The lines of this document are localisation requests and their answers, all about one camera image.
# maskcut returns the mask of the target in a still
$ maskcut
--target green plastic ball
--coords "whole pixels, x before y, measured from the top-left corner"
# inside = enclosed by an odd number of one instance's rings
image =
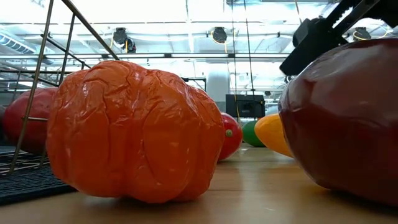
[[[265,147],[265,145],[257,138],[254,132],[254,126],[257,121],[249,121],[242,127],[243,141],[250,144],[253,147]]]

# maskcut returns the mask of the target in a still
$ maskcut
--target black cable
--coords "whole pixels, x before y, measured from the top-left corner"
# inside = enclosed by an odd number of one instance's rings
[[[250,40],[249,40],[249,22],[248,22],[248,12],[246,11],[246,0],[243,0],[243,4],[244,4],[244,13],[246,15],[246,32],[247,32],[247,35],[248,35],[248,50],[249,50],[251,90],[253,92],[253,101],[255,101],[255,98],[254,98],[254,85],[253,85],[253,72],[252,72],[252,67],[251,67],[251,51],[250,51]]]
[[[234,2],[231,3],[231,10],[232,10],[232,46],[234,54],[235,52],[235,26],[234,26]],[[240,115],[238,110],[238,101],[236,100],[236,95],[238,94],[238,82],[236,79],[236,57],[234,56],[234,74],[235,74],[235,106],[236,106],[236,114],[238,116],[238,123],[240,122]]]

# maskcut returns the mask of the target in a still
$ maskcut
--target robotic arm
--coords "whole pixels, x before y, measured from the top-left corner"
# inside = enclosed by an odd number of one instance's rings
[[[337,26],[344,12],[352,12]],[[280,66],[285,75],[298,75],[323,53],[347,44],[342,35],[362,18],[382,19],[391,27],[398,26],[398,0],[341,0],[327,18],[306,19],[293,35],[295,49]]]

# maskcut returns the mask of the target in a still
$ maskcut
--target black monitor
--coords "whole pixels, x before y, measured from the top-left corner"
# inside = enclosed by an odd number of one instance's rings
[[[226,113],[234,118],[262,118],[266,115],[263,95],[225,95]]]

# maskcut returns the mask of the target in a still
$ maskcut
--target red apple toy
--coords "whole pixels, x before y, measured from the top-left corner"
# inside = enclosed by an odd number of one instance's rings
[[[239,123],[229,114],[221,113],[224,124],[224,144],[218,161],[222,161],[236,152],[242,143],[243,132]]]

